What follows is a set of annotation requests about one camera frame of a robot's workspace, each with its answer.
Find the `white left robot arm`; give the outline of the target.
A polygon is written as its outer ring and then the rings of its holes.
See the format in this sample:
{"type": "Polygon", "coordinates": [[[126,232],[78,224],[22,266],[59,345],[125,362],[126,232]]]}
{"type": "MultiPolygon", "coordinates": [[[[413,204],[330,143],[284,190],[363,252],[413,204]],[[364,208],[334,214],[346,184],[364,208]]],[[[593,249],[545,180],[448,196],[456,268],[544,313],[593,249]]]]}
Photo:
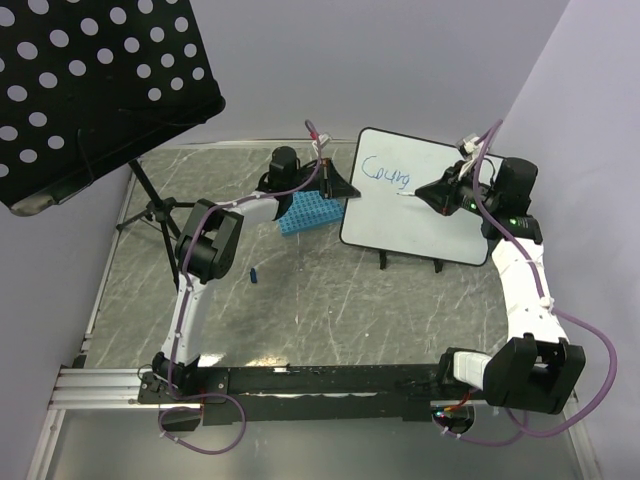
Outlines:
{"type": "Polygon", "coordinates": [[[177,300],[169,333],[151,363],[162,390],[177,402],[192,398],[198,387],[200,340],[215,284],[233,266],[243,231],[283,217],[300,191],[323,199],[359,198],[360,191],[344,179],[312,142],[315,159],[302,164],[295,149],[276,148],[256,189],[245,197],[213,203],[196,202],[175,246],[177,300]]]}

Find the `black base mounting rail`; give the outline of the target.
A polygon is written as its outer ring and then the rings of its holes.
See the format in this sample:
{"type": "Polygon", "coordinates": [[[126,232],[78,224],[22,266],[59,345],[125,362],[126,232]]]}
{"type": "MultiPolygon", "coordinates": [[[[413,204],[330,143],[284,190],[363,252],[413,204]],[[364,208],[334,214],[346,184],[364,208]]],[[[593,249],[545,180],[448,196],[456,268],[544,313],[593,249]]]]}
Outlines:
{"type": "Polygon", "coordinates": [[[248,422],[400,419],[429,422],[438,404],[472,388],[444,380],[435,364],[204,367],[183,391],[152,372],[138,403],[194,410],[204,426],[248,422]]]}

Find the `blue studded building plate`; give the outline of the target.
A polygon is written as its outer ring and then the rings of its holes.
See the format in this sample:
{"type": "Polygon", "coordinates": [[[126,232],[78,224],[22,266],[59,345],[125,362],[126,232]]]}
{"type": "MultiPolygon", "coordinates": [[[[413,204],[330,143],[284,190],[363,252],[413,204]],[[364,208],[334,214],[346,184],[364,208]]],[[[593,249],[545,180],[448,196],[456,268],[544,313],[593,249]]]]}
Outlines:
{"type": "Polygon", "coordinates": [[[340,222],[344,207],[339,200],[324,199],[317,191],[297,192],[287,212],[278,220],[287,237],[340,222]]]}

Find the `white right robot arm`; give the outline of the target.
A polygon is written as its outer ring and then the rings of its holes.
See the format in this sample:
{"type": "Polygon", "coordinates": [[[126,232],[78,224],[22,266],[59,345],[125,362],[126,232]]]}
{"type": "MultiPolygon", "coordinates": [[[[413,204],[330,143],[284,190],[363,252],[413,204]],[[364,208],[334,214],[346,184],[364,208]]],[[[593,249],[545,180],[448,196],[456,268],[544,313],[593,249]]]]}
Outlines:
{"type": "Polygon", "coordinates": [[[441,355],[438,390],[458,398],[470,387],[493,406],[557,414],[566,404],[585,364],[580,346],[569,342],[552,312],[543,265],[543,235],[529,214],[538,168],[528,160],[506,158],[489,183],[473,181],[464,160],[442,177],[416,189],[416,196],[449,217],[465,210],[482,219],[481,234],[502,286],[507,340],[493,356],[450,347],[441,355]]]}

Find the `black perforated music stand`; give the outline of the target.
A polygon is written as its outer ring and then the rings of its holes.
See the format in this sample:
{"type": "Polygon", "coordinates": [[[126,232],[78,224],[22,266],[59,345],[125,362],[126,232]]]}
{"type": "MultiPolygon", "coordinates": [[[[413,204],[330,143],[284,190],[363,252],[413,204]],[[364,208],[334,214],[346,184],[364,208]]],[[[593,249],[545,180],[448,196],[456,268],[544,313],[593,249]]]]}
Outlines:
{"type": "Polygon", "coordinates": [[[219,115],[187,1],[1,5],[1,201],[17,216],[219,115]]]}

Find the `black tripod stand legs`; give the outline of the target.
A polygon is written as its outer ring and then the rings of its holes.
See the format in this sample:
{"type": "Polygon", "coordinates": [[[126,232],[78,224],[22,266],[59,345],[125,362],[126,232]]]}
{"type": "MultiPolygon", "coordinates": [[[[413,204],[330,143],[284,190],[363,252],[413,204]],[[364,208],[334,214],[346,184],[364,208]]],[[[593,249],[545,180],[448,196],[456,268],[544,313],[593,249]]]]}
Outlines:
{"type": "Polygon", "coordinates": [[[192,209],[195,206],[195,203],[178,201],[174,197],[161,198],[158,191],[152,185],[151,180],[144,172],[138,159],[132,160],[129,163],[129,167],[132,170],[135,179],[142,186],[144,192],[149,198],[149,202],[139,213],[118,223],[116,225],[116,231],[118,233],[122,233],[126,227],[142,220],[157,223],[159,225],[159,231],[162,234],[172,280],[175,289],[179,290],[179,273],[172,240],[176,241],[180,237],[181,229],[173,219],[172,212],[176,209],[192,209]]]}

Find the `aluminium extrusion frame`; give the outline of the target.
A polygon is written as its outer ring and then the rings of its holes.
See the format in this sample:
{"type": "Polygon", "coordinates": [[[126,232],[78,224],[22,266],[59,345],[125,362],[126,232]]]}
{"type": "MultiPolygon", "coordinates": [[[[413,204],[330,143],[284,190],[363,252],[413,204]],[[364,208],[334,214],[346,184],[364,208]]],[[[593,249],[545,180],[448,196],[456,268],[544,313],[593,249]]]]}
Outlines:
{"type": "MultiPolygon", "coordinates": [[[[128,174],[127,188],[117,217],[124,219],[136,180],[128,174]]],[[[88,353],[99,307],[108,283],[109,274],[120,234],[114,230],[109,254],[101,276],[95,301],[89,316],[79,353],[88,353]]],[[[137,408],[134,387],[136,380],[132,369],[86,369],[61,367],[47,405],[47,413],[36,444],[26,479],[46,479],[54,457],[57,443],[68,412],[76,410],[105,411],[137,408]]]]}

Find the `white whiteboard black frame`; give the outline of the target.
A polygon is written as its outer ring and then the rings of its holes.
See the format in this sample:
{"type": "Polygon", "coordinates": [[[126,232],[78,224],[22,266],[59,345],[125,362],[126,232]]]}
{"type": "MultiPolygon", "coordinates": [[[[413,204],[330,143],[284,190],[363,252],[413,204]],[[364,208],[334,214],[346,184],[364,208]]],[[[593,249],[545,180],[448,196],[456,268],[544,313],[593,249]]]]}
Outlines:
{"type": "Polygon", "coordinates": [[[358,136],[350,183],[361,192],[349,199],[340,240],[350,246],[402,253],[471,266],[485,264],[482,219],[465,210],[445,217],[414,192],[440,179],[461,159],[452,145],[368,127],[358,136]]]}

